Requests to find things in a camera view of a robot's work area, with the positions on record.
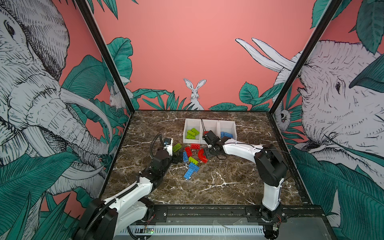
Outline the green brick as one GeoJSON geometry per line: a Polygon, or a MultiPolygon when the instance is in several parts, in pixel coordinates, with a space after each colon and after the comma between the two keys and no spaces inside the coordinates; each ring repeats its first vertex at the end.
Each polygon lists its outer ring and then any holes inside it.
{"type": "Polygon", "coordinates": [[[192,131],[187,131],[186,139],[195,140],[196,134],[192,131]]]}
{"type": "Polygon", "coordinates": [[[173,146],[173,152],[176,153],[178,152],[179,150],[181,150],[183,147],[181,144],[176,144],[173,146]]]}
{"type": "Polygon", "coordinates": [[[192,128],[191,131],[192,131],[195,135],[199,135],[199,134],[200,134],[200,132],[197,131],[195,128],[192,128]]]}
{"type": "Polygon", "coordinates": [[[189,162],[195,164],[196,166],[199,164],[199,162],[195,160],[193,157],[189,157],[189,162]]]}

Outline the blue brick bottom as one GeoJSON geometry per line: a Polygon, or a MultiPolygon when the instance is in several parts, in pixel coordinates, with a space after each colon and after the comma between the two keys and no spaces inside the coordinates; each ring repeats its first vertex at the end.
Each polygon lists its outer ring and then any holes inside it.
{"type": "Polygon", "coordinates": [[[224,138],[224,137],[227,137],[227,138],[233,138],[233,135],[231,133],[227,133],[227,132],[221,132],[221,139],[224,138]]]}

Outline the red arch piece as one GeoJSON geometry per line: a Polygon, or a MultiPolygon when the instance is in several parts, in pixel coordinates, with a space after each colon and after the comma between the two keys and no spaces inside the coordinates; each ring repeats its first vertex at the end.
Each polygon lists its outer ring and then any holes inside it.
{"type": "Polygon", "coordinates": [[[205,150],[204,149],[200,149],[199,152],[198,152],[198,158],[200,159],[200,161],[204,164],[206,164],[208,162],[208,159],[205,155],[205,150]]]}

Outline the green brick bottom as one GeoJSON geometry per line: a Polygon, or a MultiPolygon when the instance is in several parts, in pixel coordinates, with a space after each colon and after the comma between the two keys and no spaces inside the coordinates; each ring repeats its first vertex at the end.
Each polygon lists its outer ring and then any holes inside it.
{"type": "Polygon", "coordinates": [[[195,140],[196,134],[192,131],[187,131],[186,139],[195,140]]]}

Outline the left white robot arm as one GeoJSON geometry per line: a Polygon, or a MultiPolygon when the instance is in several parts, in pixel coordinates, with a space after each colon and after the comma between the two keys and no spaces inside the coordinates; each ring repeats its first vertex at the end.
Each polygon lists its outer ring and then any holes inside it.
{"type": "Polygon", "coordinates": [[[147,196],[163,182],[172,164],[182,162],[182,153],[158,148],[151,164],[138,174],[132,185],[112,197],[90,203],[72,239],[112,240],[136,221],[151,221],[155,216],[154,203],[147,196]]]}

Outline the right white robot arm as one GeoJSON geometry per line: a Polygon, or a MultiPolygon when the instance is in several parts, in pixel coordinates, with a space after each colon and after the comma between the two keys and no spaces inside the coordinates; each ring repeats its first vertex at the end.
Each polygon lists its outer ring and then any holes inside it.
{"type": "Polygon", "coordinates": [[[281,190],[288,167],[279,150],[272,144],[252,145],[229,137],[219,138],[213,131],[203,135],[207,143],[204,148],[209,159],[218,155],[233,155],[256,164],[261,180],[264,182],[264,195],[260,213],[265,222],[273,222],[281,200],[281,190]]]}

